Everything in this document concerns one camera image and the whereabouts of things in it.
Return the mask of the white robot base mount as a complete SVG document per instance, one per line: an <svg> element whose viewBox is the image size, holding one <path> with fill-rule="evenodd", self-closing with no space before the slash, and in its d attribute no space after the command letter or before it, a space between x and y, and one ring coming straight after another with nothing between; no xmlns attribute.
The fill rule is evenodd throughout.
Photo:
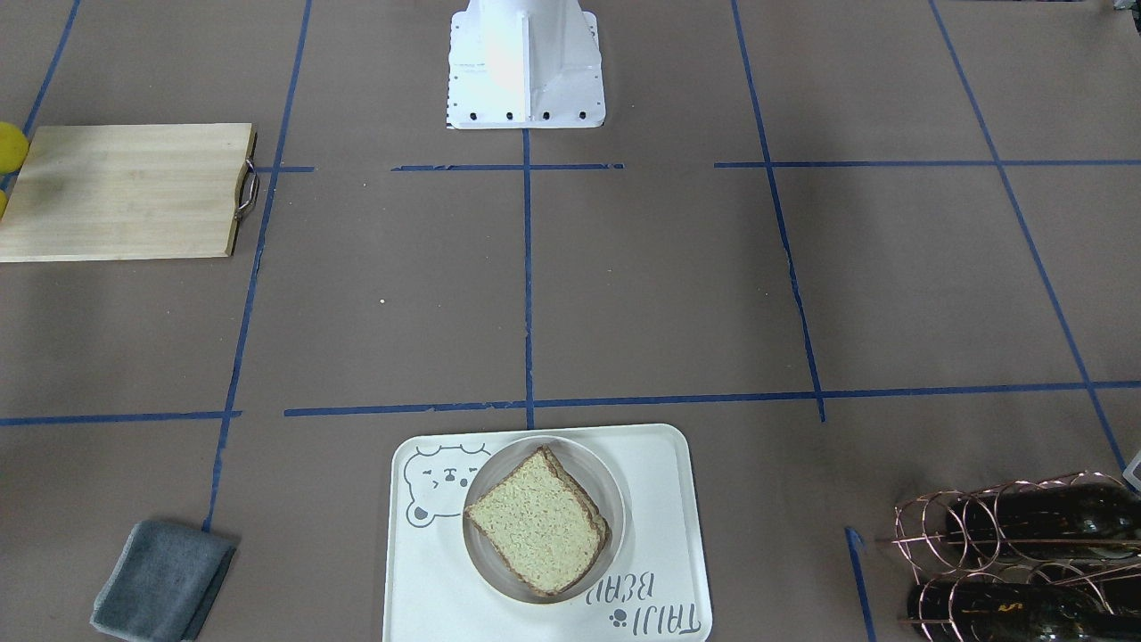
<svg viewBox="0 0 1141 642"><path fill-rule="evenodd" d="M470 1L450 23L446 125L599 128L607 117L594 13L578 1Z"/></svg>

